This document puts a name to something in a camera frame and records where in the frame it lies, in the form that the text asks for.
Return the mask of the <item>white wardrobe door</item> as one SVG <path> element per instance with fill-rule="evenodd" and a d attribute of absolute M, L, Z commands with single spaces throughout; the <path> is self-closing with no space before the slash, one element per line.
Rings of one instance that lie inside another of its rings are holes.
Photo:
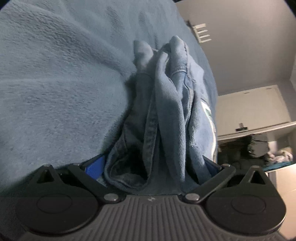
<path fill-rule="evenodd" d="M 218 140 L 293 125 L 277 85 L 221 95 L 216 105 Z"/>

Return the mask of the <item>dark clothes pile in wardrobe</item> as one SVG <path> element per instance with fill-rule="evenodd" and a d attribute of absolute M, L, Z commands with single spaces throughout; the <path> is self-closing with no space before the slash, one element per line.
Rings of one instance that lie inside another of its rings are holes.
<path fill-rule="evenodd" d="M 230 164 L 242 171 L 256 165 L 268 172 L 291 165 L 293 155 L 283 149 L 272 151 L 266 135 L 252 134 L 220 144 L 217 162 L 219 165 Z"/>

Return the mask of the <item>light blue denim jacket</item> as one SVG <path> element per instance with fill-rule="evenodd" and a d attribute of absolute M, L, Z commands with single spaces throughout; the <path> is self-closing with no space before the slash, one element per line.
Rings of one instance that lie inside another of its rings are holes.
<path fill-rule="evenodd" d="M 109 152 L 106 183 L 140 195 L 187 193 L 212 177 L 217 91 L 189 47 L 174 36 L 161 49 L 134 43 L 135 99 Z"/>

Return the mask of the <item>white router with antennas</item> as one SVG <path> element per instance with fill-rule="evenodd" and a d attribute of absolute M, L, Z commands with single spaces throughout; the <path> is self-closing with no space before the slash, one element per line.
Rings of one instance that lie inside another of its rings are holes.
<path fill-rule="evenodd" d="M 186 20 L 186 25 L 200 44 L 212 40 L 210 34 L 208 34 L 207 25 L 205 23 L 193 25 L 189 20 Z"/>

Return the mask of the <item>blue fleece bed blanket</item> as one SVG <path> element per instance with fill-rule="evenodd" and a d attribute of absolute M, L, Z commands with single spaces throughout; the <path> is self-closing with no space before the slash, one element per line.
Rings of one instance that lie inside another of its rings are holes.
<path fill-rule="evenodd" d="M 135 99 L 134 43 L 158 50 L 174 36 L 215 82 L 172 1 L 10 1 L 1 10 L 1 192 L 45 163 L 108 155 Z"/>

